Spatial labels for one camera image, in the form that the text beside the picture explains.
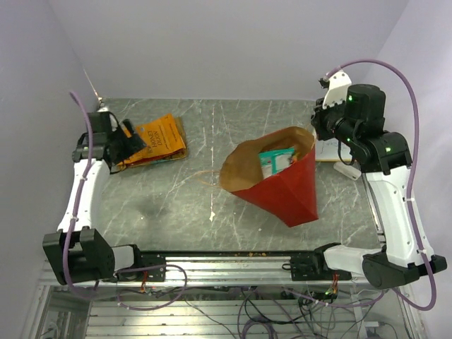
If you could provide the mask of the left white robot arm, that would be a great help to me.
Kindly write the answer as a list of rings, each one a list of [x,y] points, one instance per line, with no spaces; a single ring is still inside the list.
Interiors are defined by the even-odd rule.
[[[125,119],[105,110],[88,114],[91,132],[78,139],[72,153],[74,181],[66,212],[56,232],[42,246],[61,285],[110,279],[119,271],[127,280],[144,271],[135,244],[110,246],[95,229],[102,191],[111,169],[145,149],[143,139]]]

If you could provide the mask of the red brown paper bag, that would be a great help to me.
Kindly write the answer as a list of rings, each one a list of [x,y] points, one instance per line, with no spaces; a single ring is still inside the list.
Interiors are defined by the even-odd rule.
[[[318,220],[315,145],[315,131],[297,126],[244,141],[223,162],[218,186],[275,215],[288,227]],[[295,150],[295,162],[264,178],[258,155],[287,148]]]

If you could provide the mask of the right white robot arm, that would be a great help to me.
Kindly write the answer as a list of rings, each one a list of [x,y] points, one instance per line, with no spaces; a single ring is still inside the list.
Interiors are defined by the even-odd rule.
[[[413,229],[409,207],[414,202],[408,196],[414,162],[405,137],[383,127],[385,92],[368,84],[324,87],[326,95],[316,101],[311,123],[319,140],[334,138],[350,149],[374,195],[385,243],[374,250],[325,246],[323,256],[311,262],[312,273],[324,280],[336,270],[348,271],[385,290],[446,270],[446,259],[428,243],[417,245],[423,233]]]

